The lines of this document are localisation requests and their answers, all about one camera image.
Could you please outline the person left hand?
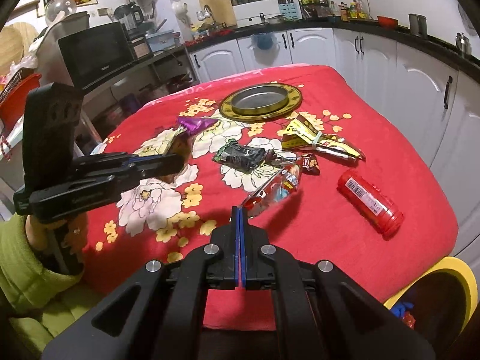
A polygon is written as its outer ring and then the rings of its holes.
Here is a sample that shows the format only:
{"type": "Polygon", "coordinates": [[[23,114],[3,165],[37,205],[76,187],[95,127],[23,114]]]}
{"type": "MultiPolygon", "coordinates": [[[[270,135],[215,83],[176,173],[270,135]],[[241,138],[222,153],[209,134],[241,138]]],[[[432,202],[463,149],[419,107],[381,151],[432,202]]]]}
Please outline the person left hand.
{"type": "Polygon", "coordinates": [[[65,254],[75,256],[83,263],[83,249],[87,245],[88,215],[78,214],[69,219],[52,223],[41,223],[30,214],[25,221],[25,233],[31,248],[42,256],[65,254]]]}

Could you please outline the green sleeve forearm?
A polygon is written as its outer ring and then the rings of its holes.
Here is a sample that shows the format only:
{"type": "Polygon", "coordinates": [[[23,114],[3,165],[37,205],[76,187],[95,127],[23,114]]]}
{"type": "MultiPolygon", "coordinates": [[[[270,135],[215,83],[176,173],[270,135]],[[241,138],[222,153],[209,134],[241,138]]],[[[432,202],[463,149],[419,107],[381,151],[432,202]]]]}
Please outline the green sleeve forearm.
{"type": "Polygon", "coordinates": [[[85,269],[65,275],[49,246],[49,234],[66,227],[61,248],[82,259],[88,216],[41,223],[33,215],[1,223],[1,358],[39,359],[45,347],[102,295],[82,282],[85,269]]]}

